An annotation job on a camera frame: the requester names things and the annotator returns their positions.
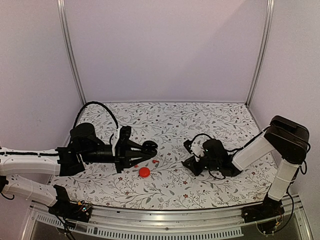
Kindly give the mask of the red round charging case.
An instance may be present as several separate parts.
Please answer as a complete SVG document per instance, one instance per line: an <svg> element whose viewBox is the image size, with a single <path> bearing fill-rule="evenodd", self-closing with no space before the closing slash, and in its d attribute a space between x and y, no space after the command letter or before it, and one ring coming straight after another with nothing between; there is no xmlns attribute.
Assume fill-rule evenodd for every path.
<svg viewBox="0 0 320 240"><path fill-rule="evenodd" d="M138 173L141 178L147 178L150 176L151 171L148 167L142 167L139 169Z"/></svg>

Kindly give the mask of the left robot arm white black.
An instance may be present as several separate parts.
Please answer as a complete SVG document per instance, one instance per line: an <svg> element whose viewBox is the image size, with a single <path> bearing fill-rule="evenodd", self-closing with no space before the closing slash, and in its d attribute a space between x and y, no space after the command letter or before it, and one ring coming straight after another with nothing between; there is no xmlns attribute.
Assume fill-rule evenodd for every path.
<svg viewBox="0 0 320 240"><path fill-rule="evenodd" d="M67 190L59 185L42 185L22 174L47 174L58 177L75 176L85 171L85 164L114 164L121 173L155 157L158 145L150 140L138 144L130 139L132 128L117 130L111 144L96 135L91 123L81 123L70 131L70 144L44 151L0 150L0 192L19 196L55 209L63 216L74 213Z"/></svg>

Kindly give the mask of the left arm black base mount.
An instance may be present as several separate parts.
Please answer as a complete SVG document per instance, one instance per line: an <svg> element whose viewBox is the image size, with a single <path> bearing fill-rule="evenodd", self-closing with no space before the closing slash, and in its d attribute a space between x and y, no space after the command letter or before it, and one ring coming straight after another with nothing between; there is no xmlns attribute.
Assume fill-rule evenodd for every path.
<svg viewBox="0 0 320 240"><path fill-rule="evenodd" d="M70 219L88 223L92 214L92 204L81 200L77 203L71 202L67 190L59 185L54 185L56 202L48 207L48 212L52 215L64 219Z"/></svg>

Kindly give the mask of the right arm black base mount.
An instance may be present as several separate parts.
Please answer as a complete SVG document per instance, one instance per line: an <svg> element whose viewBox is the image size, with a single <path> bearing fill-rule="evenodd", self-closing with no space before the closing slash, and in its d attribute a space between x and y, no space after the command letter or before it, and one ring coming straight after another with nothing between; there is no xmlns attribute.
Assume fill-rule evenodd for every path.
<svg viewBox="0 0 320 240"><path fill-rule="evenodd" d="M263 199L262 203L245 206L241 209L241 217L244 219L245 223L280 216L284 213L285 210L282 201L273 200L267 195Z"/></svg>

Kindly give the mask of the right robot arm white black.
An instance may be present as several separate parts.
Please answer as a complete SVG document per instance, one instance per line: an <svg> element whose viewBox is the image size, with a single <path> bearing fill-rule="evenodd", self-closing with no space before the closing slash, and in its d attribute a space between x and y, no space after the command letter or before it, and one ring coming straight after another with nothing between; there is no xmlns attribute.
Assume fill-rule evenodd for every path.
<svg viewBox="0 0 320 240"><path fill-rule="evenodd" d="M277 172L262 203L242 208L246 221L271 218L284 214L282 198L295 181L301 165L311 149L309 130L280 115L274 116L269 125L240 148L228 150L221 140L210 137L200 146L193 140L184 142L191 157L182 165L195 176L203 171L219 172L223 177L235 177L256 161L270 154L277 155Z"/></svg>

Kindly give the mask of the black earbud charging case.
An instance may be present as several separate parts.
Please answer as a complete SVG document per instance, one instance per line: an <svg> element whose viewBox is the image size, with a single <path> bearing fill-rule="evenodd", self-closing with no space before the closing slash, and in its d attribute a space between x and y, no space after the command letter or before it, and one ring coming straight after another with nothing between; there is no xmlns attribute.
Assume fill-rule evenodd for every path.
<svg viewBox="0 0 320 240"><path fill-rule="evenodd" d="M158 153L158 145L154 141L147 140L142 144L142 150L144 153L156 155Z"/></svg>

